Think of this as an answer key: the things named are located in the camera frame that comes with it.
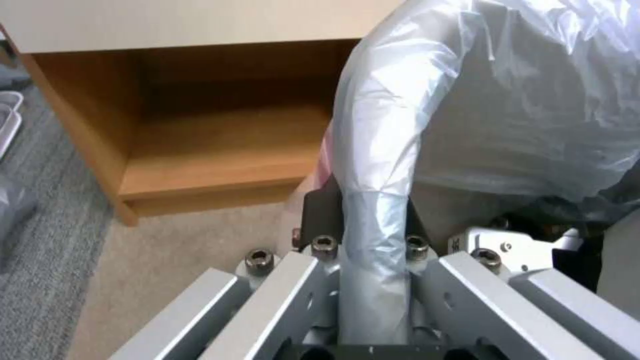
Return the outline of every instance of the small screw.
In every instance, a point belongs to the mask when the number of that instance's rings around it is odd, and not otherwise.
[[[273,253],[267,249],[253,249],[244,257],[246,271],[253,276],[265,276],[273,270]]]
[[[502,243],[500,245],[500,250],[502,250],[502,252],[508,252],[509,250],[511,250],[511,244],[510,243]]]
[[[482,247],[473,250],[471,252],[471,256],[491,271],[497,270],[502,263],[500,255],[498,255],[495,251]]]
[[[429,242],[417,235],[408,235],[406,241],[406,259],[410,261],[426,259],[429,255]]]
[[[320,235],[311,240],[311,254],[321,261],[329,261],[338,256],[338,242],[333,236]]]

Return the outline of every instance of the gray metal bar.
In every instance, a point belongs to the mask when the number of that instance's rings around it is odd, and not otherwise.
[[[466,252],[429,263],[417,290],[451,343],[490,343],[510,359],[601,359]]]
[[[200,359],[272,359],[283,343],[302,341],[327,296],[324,266],[290,252]]]
[[[249,284],[208,269],[111,356],[111,360],[195,359],[249,297]]]
[[[640,358],[640,323],[556,269],[513,277],[509,284],[601,356]]]

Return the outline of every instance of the floor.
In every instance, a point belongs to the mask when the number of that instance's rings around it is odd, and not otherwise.
[[[106,359],[209,267],[276,247],[283,204],[112,221],[68,359]]]
[[[0,359],[64,359],[112,211],[40,91],[22,93],[0,173],[37,208],[0,239]]]

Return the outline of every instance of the white cabinet top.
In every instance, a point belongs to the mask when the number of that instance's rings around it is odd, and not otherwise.
[[[22,53],[360,38],[402,0],[0,0]]]

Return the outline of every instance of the plastic sheet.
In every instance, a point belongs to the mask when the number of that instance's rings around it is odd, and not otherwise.
[[[36,200],[33,194],[0,174],[0,267],[10,250],[3,245],[4,239],[14,225],[30,214],[35,206]]]
[[[403,234],[414,181],[432,193],[580,202],[637,162],[634,6],[408,0],[358,44],[333,113],[346,217],[341,342],[407,342]]]

